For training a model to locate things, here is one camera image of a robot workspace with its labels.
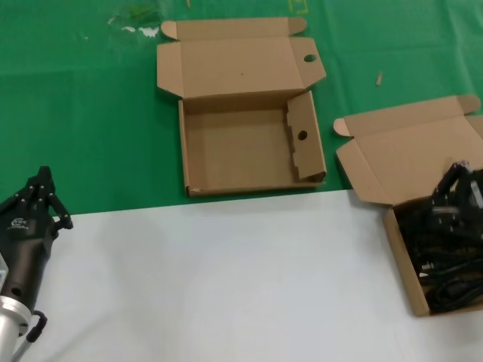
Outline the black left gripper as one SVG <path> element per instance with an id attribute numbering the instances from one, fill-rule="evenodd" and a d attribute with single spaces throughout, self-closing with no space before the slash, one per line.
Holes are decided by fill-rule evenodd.
<path id="1" fill-rule="evenodd" d="M 47 208 L 58 216 L 55 222 L 43 209 L 21 210 L 32 203 L 39 192 Z M 42 278 L 51 256 L 56 230 L 72 229 L 69 211 L 57 197 L 49 166 L 39 168 L 26 185 L 1 203 L 1 255 L 8 267 L 1 295 L 35 307 Z"/>

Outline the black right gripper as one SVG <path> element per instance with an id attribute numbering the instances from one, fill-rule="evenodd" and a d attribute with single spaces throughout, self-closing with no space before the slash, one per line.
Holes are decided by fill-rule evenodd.
<path id="1" fill-rule="evenodd" d="M 458 182 L 458 207 L 433 206 L 429 212 L 429 229 L 455 231 L 460 229 L 468 237 L 482 241 L 482 177 L 466 176 L 472 170 L 467 161 L 454 162 L 445 172 L 432 193 L 432 203 L 446 200 Z"/>

